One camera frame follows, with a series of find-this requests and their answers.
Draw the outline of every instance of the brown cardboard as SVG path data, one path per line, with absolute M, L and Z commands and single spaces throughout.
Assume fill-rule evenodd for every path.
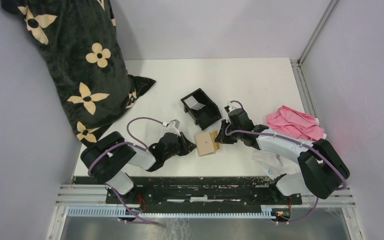
M 216 149 L 209 132 L 195 135 L 196 148 L 200 157 L 216 153 Z
M 215 149 L 216 151 L 220 149 L 220 143 L 216 142 L 217 135 L 219 135 L 219 132 L 218 132 L 218 131 L 213 131 L 213 132 L 211 133 L 212 144 L 214 145 L 214 149 Z

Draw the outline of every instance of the white tabletop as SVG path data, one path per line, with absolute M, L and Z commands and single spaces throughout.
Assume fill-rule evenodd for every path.
M 223 119 L 227 118 L 223 108 L 230 100 L 240 101 L 255 125 L 265 124 L 266 115 L 282 105 L 304 112 L 289 58 L 129 60 L 126 66 L 129 74 L 149 77 L 157 83 L 104 136 L 118 131 L 127 141 L 139 144 L 127 134 L 126 125 L 133 118 L 151 117 L 162 122 L 179 120 L 179 130 L 195 142 L 194 136 L 203 131 L 184 112 L 180 99 L 198 88 L 218 105 Z M 220 126 L 218 121 L 205 132 L 218 131 Z M 147 145 L 158 142 L 164 130 L 149 120 L 138 120 L 130 126 L 132 134 Z M 154 172 L 129 164 L 123 171 L 137 177 L 264 176 L 260 163 L 251 159 L 254 151 L 242 142 L 222 144 L 214 155 L 199 157 L 194 150 L 187 156 L 170 158 Z M 79 158 L 74 176 L 87 175 L 88 170 Z

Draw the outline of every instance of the pink cloth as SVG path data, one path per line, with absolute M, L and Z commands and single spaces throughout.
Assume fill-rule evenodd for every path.
M 267 125 L 274 131 L 296 139 L 317 141 L 325 130 L 308 114 L 281 106 L 277 112 L 267 115 Z

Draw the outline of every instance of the black storage tray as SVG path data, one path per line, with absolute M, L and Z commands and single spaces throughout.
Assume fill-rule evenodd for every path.
M 185 100 L 190 96 L 193 96 L 198 103 L 204 104 L 205 106 L 200 110 L 191 109 L 185 103 Z M 189 113 L 195 121 L 195 125 L 198 125 L 202 130 L 205 130 L 218 120 L 222 119 L 219 107 L 205 94 L 201 88 L 198 88 L 196 91 L 182 98 L 181 102 L 183 103 L 184 112 Z

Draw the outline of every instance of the gray wall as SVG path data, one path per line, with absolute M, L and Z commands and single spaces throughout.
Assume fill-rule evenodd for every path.
M 79 145 L 25 24 L 0 10 L 0 240 L 45 238 Z
M 111 0 L 127 60 L 297 59 L 329 0 Z
M 384 239 L 384 1 L 340 1 L 303 70 L 365 233 Z

